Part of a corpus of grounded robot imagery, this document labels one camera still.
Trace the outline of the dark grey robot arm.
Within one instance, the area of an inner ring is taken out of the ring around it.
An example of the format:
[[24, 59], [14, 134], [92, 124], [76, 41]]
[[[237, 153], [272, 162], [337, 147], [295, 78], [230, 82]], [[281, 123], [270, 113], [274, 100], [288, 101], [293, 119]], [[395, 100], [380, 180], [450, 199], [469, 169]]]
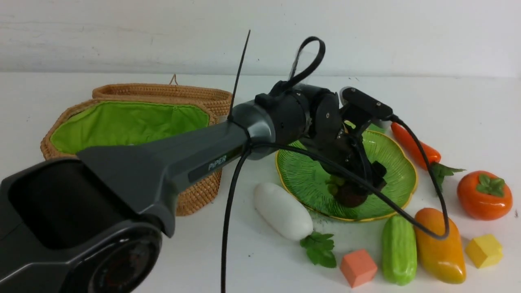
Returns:
[[361, 134], [389, 106], [352, 87], [339, 94], [279, 82], [221, 124], [136, 146], [95, 146], [41, 162], [1, 183], [2, 293], [129, 293], [175, 229], [178, 195], [239, 158], [300, 141], [356, 195], [380, 191], [385, 169]]

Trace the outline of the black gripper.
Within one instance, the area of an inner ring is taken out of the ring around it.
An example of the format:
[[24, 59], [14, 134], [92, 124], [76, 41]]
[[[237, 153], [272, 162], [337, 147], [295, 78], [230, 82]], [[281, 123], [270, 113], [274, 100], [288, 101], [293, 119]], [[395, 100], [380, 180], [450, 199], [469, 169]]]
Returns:
[[[327, 158], [353, 174], [371, 182], [378, 191], [387, 185], [387, 169], [378, 161], [370, 163], [360, 138], [349, 135], [341, 118], [310, 118], [307, 134], [301, 138], [307, 151]], [[332, 195], [368, 195], [356, 182], [332, 175]]]

